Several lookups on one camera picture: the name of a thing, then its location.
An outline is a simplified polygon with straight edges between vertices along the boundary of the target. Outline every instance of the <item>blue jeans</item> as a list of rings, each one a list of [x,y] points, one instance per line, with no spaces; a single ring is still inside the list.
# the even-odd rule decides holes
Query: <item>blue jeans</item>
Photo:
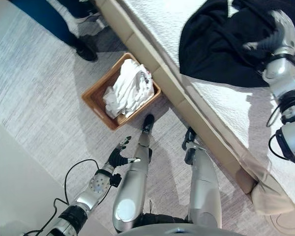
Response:
[[[69,46],[77,47],[79,39],[69,31],[68,25],[62,16],[46,0],[9,0],[19,9],[50,31],[54,36]],[[58,0],[75,18],[83,18],[93,10],[90,2],[79,0]]]

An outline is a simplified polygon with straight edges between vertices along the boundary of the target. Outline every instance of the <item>white towel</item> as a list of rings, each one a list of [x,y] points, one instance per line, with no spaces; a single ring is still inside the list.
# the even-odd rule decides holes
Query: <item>white towel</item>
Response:
[[[124,114],[128,118],[154,96],[152,76],[141,64],[127,59],[121,66],[114,86],[107,87],[103,100],[111,118]]]

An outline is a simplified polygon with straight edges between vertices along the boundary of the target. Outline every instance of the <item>gray carpet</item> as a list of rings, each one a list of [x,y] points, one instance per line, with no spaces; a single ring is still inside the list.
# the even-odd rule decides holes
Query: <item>gray carpet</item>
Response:
[[[81,100],[81,94],[109,70],[126,48],[109,28],[102,30],[95,22],[76,26],[65,8],[52,3],[74,33],[87,33],[89,36],[84,39],[97,43],[99,60],[82,60],[20,12],[0,43],[0,123],[63,184],[66,171],[74,163],[94,158],[103,165],[113,147],[128,135],[133,139],[123,155],[132,156],[145,115],[154,114],[153,157],[144,211],[148,212],[151,199],[152,213],[185,217],[191,169],[183,161],[181,142],[188,125],[168,99],[161,96],[132,122],[116,132],[109,130]],[[220,184],[223,228],[249,236],[278,235],[254,212],[250,200],[212,154],[211,157]],[[117,172],[123,174],[126,168]],[[75,195],[83,189],[94,172],[91,163],[77,167],[68,180],[69,193]],[[116,191],[112,188],[95,211],[96,218],[114,234],[111,218]]]

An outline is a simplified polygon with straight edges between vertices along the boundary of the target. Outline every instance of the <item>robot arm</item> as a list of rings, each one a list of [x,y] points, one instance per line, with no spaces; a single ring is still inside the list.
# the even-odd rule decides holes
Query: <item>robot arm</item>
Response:
[[[70,206],[59,216],[59,221],[53,226],[48,236],[76,236],[85,224],[88,215],[106,196],[110,185],[118,187],[120,174],[113,175],[117,166],[139,162],[139,158],[124,158],[120,152],[125,149],[131,137],[127,137],[113,150],[105,165],[96,171],[86,189],[79,194]]]
[[[260,42],[244,44],[251,50],[272,52],[270,62],[263,71],[280,112],[283,126],[275,133],[284,157],[295,163],[295,27],[281,10],[272,11],[277,31]]]

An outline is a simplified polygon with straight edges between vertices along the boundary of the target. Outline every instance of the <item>wicker basket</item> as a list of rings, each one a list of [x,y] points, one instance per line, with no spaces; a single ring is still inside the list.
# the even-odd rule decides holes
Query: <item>wicker basket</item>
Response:
[[[117,63],[92,87],[82,94],[82,99],[86,104],[102,119],[102,121],[112,130],[116,130],[122,125],[126,124],[129,120],[133,119],[145,107],[151,104],[161,94],[160,87],[153,80],[154,96],[147,101],[143,106],[136,110],[128,118],[125,115],[119,115],[115,119],[111,119],[105,112],[105,103],[103,95],[108,86],[113,86],[118,76],[120,75],[120,68],[126,59],[133,59],[138,62],[131,53],[125,53]]]

